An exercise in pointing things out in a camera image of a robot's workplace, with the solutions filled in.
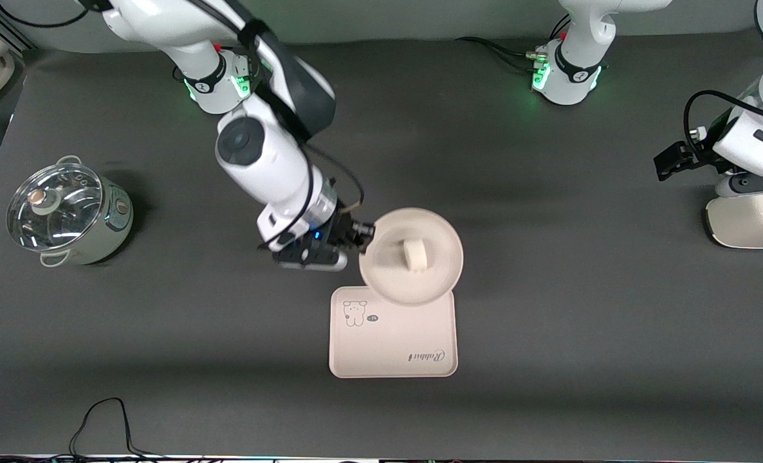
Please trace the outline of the small beige cylinder block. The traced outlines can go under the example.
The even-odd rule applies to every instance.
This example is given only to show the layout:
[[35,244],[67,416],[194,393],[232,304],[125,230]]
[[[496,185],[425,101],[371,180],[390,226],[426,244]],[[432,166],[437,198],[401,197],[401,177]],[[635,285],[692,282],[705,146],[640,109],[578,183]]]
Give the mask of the small beige cylinder block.
[[428,269],[427,247],[423,239],[404,240],[402,249],[408,271],[419,273]]

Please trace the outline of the round cream plate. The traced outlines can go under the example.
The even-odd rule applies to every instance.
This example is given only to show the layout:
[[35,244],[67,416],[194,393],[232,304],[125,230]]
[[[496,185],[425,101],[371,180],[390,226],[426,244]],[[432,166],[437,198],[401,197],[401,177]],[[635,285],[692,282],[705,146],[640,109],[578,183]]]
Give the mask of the round cream plate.
[[[400,208],[374,223],[374,237],[359,257],[359,271],[370,290],[402,307],[419,307],[452,292],[461,278],[464,249],[448,220],[428,209]],[[407,239],[425,241],[425,271],[408,271],[402,249]]]

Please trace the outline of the cream tray with rabbit print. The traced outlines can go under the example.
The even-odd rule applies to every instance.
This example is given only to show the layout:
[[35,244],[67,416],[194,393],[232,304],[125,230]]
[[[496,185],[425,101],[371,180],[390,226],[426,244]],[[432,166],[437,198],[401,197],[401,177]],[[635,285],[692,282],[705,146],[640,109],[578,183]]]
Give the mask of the cream tray with rabbit print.
[[446,377],[458,366],[455,299],[400,307],[341,287],[329,309],[329,371],[342,379]]

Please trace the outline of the cream appliance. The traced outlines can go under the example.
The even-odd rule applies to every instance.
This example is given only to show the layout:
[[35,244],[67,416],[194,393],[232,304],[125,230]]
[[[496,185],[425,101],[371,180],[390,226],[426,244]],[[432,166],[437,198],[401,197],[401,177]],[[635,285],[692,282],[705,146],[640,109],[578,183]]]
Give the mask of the cream appliance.
[[704,217],[709,237],[720,246],[763,250],[763,195],[716,197]]

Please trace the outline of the pale green electric pot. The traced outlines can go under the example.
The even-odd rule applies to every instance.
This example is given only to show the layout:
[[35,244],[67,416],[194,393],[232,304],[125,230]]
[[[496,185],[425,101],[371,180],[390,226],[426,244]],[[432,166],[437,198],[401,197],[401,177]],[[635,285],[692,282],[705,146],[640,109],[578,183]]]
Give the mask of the pale green electric pot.
[[[56,162],[72,157],[64,156]],[[78,156],[74,157],[85,166]],[[39,260],[44,267],[55,268],[64,264],[85,266],[104,260],[122,245],[131,231],[134,208],[129,194],[115,182],[93,171],[102,179],[105,193],[100,216],[96,223],[72,244],[59,250],[40,252]]]

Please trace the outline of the glass pot lid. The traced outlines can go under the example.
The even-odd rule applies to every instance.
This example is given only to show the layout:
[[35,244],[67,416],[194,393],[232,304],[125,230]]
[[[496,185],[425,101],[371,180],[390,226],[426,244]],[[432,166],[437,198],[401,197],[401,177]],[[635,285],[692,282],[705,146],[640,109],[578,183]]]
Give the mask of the glass pot lid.
[[37,171],[11,198],[6,225],[17,245],[35,252],[59,250],[96,223],[104,183],[74,156]]

